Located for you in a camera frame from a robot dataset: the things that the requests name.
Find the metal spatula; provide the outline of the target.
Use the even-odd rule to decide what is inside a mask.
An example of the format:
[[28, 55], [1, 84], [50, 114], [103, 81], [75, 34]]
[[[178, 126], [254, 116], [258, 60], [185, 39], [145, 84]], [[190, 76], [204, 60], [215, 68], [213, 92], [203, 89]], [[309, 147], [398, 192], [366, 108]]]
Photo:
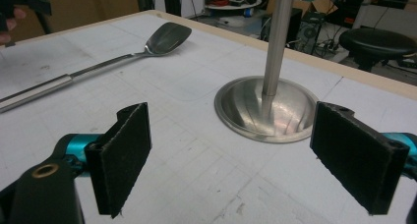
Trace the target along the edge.
[[125, 61], [128, 59], [139, 59], [144, 57], [161, 57], [170, 54], [177, 49], [191, 35], [192, 30], [188, 27], [168, 22], [160, 26], [147, 40], [144, 51], [130, 53], [115, 57], [102, 63], [79, 70], [72, 74], [65, 74], [41, 84], [34, 85], [7, 97], [0, 99], [0, 113], [12, 110], [20, 105], [38, 99], [54, 90], [71, 84], [75, 79], [99, 71], [107, 66]]

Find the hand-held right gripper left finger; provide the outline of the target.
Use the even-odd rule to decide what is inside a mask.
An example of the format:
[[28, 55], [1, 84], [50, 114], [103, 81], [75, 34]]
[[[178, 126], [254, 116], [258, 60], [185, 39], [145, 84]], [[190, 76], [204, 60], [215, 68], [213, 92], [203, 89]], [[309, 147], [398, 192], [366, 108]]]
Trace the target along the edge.
[[146, 102], [125, 107], [116, 117], [104, 134], [70, 135], [66, 148], [89, 174], [98, 212], [112, 218], [121, 213], [151, 150]]

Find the open cardboard box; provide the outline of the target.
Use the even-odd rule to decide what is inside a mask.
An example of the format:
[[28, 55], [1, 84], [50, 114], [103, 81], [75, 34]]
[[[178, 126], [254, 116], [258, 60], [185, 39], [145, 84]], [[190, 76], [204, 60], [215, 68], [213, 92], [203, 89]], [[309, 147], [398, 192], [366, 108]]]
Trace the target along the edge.
[[301, 17], [308, 12], [317, 12], [325, 16], [337, 10], [331, 0], [268, 0], [267, 14], [274, 18], [289, 20], [293, 9], [301, 11]]

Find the brown board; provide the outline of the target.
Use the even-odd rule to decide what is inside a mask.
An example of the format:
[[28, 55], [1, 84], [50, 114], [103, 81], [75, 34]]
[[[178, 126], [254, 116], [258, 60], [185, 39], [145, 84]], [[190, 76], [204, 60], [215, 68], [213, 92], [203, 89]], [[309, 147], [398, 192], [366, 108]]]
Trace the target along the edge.
[[140, 11], [137, 0], [49, 0], [52, 15], [41, 15], [21, 6], [26, 15], [0, 31], [0, 45], [122, 17]]

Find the metal stand with round base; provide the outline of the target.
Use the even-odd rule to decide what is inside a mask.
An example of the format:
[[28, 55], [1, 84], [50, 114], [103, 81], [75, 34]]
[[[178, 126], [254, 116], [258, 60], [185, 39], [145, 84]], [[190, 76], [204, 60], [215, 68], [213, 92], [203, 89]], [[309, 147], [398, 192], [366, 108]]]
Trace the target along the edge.
[[265, 74], [224, 85], [216, 94], [219, 119], [235, 133], [268, 143], [292, 143], [312, 134], [318, 98], [280, 76], [293, 0], [275, 0]]

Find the black round stool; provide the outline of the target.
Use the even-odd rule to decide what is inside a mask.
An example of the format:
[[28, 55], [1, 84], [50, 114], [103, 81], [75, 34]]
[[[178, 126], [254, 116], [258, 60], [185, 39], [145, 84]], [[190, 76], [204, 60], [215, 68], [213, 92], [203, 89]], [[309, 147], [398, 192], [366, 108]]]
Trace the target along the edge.
[[359, 70], [371, 72], [381, 61], [404, 58], [417, 52], [417, 42], [400, 33], [376, 28], [355, 28], [342, 33], [339, 44], [354, 58]]

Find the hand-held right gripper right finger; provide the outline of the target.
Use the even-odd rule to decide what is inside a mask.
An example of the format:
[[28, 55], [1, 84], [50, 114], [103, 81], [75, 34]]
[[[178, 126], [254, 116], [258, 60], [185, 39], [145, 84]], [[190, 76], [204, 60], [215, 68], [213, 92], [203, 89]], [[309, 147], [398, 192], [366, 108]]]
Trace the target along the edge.
[[388, 213], [402, 175], [417, 181], [417, 135], [379, 133], [339, 105], [317, 103], [310, 148], [371, 215]]

